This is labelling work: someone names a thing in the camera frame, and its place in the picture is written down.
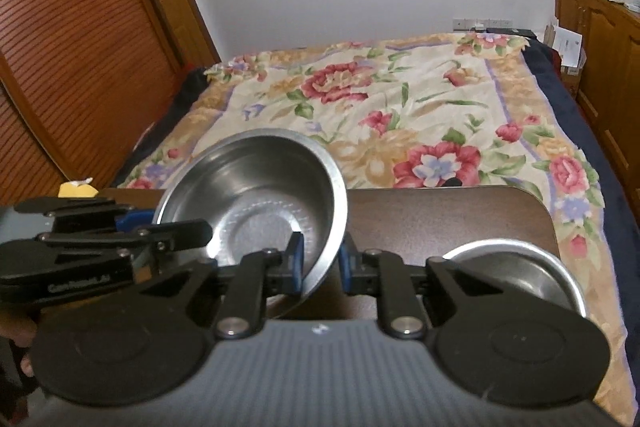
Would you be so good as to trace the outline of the person left hand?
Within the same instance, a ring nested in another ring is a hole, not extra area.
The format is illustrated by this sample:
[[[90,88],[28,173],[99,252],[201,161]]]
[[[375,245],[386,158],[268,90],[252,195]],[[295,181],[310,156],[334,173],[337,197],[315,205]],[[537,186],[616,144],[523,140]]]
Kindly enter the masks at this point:
[[[1,369],[11,381],[34,376],[28,351],[39,321],[38,312],[1,306]]]

